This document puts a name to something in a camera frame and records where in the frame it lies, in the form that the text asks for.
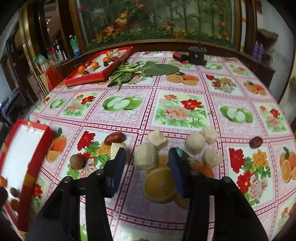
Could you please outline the red plastic bag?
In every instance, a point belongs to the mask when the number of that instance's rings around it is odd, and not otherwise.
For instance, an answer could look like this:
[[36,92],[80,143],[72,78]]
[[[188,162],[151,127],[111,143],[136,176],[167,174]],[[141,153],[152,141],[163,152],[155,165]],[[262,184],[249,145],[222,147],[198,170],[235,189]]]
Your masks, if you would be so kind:
[[57,69],[51,67],[47,69],[45,76],[47,79],[49,91],[52,91],[57,85],[59,85],[64,80],[60,72]]

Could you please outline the far red tray box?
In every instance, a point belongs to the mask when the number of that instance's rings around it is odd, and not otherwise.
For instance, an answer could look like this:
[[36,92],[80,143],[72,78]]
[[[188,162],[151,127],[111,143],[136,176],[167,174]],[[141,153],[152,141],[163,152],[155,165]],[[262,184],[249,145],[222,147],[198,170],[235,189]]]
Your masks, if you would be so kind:
[[111,73],[114,72],[132,52],[133,46],[99,52],[79,67],[76,67],[75,70],[65,78],[64,83],[67,87],[71,87],[107,80]]

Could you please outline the glass plant display cabinet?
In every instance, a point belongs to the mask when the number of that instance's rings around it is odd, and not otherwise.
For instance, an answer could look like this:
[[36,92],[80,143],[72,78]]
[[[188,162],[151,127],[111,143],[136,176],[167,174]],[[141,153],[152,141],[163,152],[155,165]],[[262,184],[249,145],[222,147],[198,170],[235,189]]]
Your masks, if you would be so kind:
[[69,9],[83,50],[152,39],[240,48],[240,1],[69,1]]

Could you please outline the white cake cube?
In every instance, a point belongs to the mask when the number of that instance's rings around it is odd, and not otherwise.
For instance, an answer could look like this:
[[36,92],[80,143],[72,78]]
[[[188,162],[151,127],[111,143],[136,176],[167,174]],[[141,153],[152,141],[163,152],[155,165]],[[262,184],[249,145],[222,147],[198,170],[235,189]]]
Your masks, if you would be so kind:
[[110,158],[113,160],[115,159],[118,151],[120,148],[126,149],[126,144],[125,143],[112,143],[111,148],[110,148]]

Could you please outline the near red tray box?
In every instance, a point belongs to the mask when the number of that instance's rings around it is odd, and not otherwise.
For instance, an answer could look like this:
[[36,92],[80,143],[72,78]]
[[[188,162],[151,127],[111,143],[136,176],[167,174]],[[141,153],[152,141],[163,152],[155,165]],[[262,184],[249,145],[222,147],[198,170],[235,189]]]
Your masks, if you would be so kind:
[[8,194],[4,210],[22,232],[29,230],[30,203],[37,175],[53,137],[47,125],[18,120],[1,148],[1,177],[6,181]]

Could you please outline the brown round kiwi fruit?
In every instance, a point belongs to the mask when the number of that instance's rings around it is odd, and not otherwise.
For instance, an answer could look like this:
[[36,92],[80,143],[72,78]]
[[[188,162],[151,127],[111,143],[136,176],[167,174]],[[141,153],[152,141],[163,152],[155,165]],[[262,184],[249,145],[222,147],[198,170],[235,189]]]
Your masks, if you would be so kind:
[[70,157],[70,166],[76,170],[83,168],[84,158],[78,154],[74,154]]

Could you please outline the steel thermos flask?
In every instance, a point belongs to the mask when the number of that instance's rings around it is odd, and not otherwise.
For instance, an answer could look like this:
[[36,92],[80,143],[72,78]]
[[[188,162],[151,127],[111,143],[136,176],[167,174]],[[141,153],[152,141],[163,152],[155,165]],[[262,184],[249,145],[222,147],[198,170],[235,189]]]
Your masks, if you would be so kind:
[[54,48],[56,50],[57,59],[59,61],[65,61],[65,60],[67,60],[66,54],[65,54],[65,52],[64,52],[64,50],[62,48],[62,45],[61,45],[60,40],[56,40],[54,42]]

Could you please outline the red tray box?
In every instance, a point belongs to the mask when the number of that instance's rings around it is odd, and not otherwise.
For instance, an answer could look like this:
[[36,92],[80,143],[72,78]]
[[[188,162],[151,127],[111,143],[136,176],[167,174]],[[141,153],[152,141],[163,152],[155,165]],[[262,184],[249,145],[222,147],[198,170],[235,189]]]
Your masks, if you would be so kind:
[[6,181],[8,194],[4,210],[22,232],[29,230],[30,203],[37,175],[53,137],[47,125],[18,120],[1,148],[1,177]]
[[76,67],[75,70],[65,78],[64,83],[67,87],[71,87],[107,80],[111,73],[114,72],[132,52],[133,46],[99,52],[79,67]]

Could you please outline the green leafy vegetables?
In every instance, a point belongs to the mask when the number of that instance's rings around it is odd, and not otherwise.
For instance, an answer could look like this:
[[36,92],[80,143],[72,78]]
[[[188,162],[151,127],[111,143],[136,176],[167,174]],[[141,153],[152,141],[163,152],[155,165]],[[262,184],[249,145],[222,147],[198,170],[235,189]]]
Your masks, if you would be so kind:
[[140,76],[141,74],[146,77],[171,75],[179,72],[179,70],[180,68],[177,66],[154,63],[153,61],[146,61],[144,65],[123,62],[111,73],[107,86],[117,86],[119,91],[123,84],[131,82],[133,76]]

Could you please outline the red black small box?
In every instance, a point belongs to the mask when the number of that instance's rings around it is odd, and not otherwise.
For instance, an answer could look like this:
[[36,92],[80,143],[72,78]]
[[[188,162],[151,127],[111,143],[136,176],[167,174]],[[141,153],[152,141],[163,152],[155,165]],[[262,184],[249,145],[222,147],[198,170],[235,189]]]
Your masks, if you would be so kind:
[[184,54],[183,52],[174,52],[173,59],[177,60],[178,62],[186,62],[189,60],[189,56]]

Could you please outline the floral fruit print tablecloth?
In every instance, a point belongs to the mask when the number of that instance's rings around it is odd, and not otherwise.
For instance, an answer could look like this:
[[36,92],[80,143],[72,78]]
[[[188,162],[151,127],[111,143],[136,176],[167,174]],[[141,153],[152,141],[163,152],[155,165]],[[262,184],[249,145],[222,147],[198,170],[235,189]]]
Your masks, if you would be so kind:
[[[48,125],[54,142],[41,167],[31,202],[36,216],[65,177],[84,178],[110,160],[105,138],[124,133],[128,158],[116,195],[106,200],[115,240],[180,240],[189,202],[173,190],[168,150],[185,149],[185,139],[206,126],[216,129],[214,144],[223,162],[203,166],[203,154],[190,155],[192,166],[211,177],[229,176],[254,209],[269,239],[295,211],[295,139],[285,113],[264,84],[239,60],[208,56],[205,66],[180,63],[169,51],[138,52],[127,62],[146,61],[180,68],[171,75],[133,76],[131,82],[54,88],[30,116]],[[137,145],[159,130],[168,144],[157,150],[157,165],[134,167]],[[249,141],[261,137],[260,147]],[[70,157],[84,158],[83,168],[70,166]]]

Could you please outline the dark red jujube date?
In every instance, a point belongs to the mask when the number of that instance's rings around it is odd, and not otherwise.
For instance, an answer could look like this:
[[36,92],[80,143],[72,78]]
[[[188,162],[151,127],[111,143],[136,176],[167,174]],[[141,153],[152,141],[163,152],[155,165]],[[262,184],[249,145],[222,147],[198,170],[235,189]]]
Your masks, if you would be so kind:
[[260,147],[262,143],[263,143],[263,139],[261,137],[256,136],[249,141],[249,146],[252,149],[256,149]]
[[112,143],[122,143],[126,139],[124,133],[122,132],[114,132],[108,135],[105,140],[104,144],[110,146]]

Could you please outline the green plastic bottle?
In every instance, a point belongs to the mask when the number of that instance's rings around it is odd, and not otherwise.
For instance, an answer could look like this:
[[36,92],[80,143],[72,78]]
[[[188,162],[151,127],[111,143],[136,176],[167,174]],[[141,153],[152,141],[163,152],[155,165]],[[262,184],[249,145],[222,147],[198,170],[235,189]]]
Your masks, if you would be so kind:
[[81,55],[81,51],[78,45],[77,37],[74,35],[70,35],[70,45],[72,47],[73,53],[76,57],[79,57]]

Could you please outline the black cylindrical device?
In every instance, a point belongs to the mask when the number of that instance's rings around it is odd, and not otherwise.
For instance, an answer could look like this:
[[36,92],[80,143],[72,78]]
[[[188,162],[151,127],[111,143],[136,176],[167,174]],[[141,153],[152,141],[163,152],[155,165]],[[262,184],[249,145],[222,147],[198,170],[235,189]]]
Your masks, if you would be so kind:
[[205,59],[205,55],[207,53],[207,49],[201,46],[201,42],[198,42],[197,46],[190,46],[187,48],[189,53],[189,63],[193,65],[206,65],[207,60]]

